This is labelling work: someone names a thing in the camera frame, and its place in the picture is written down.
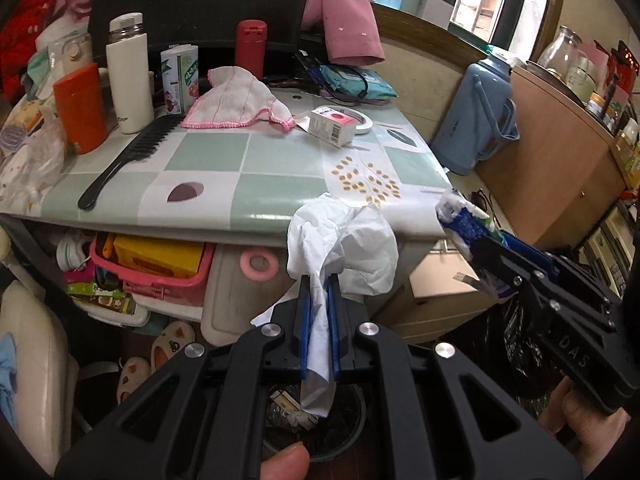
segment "pink plastic basket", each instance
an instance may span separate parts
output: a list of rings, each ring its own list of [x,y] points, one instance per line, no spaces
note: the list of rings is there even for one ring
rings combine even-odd
[[[89,248],[91,259],[98,267],[102,267],[116,274],[122,280],[123,288],[127,292],[156,298],[156,300],[169,301],[170,303],[202,306],[204,293],[207,289],[209,269],[211,268],[213,253],[216,249],[215,244],[205,245],[204,251],[202,252],[202,259],[200,260],[200,267],[196,275],[183,279],[155,276],[147,272],[127,269],[127,267],[105,260],[103,257],[98,256],[96,240],[97,237],[91,242],[91,247]]]

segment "pink ring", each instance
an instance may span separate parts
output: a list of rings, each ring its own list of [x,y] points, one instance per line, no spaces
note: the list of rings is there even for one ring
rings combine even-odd
[[[269,266],[266,270],[256,270],[251,266],[251,258],[254,256],[262,256],[267,260]],[[275,277],[279,269],[280,261],[277,256],[265,247],[251,247],[240,254],[240,270],[254,282],[268,282]]]

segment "blue thermos flask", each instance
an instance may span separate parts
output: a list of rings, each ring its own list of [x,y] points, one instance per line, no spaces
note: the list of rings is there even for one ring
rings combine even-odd
[[[489,54],[466,70],[444,122],[431,143],[439,163],[466,175],[507,142],[519,140],[511,100],[511,67]]]

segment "red clothing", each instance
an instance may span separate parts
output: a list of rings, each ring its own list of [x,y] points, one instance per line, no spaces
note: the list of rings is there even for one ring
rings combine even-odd
[[[20,0],[14,13],[0,30],[0,75],[9,101],[22,93],[20,71],[36,53],[36,38],[44,30],[56,0]]]

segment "red thermos bottle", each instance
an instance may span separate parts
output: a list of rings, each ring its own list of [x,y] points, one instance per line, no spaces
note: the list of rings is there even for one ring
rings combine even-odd
[[[251,72],[260,81],[264,70],[267,24],[261,20],[244,20],[236,30],[236,66]]]

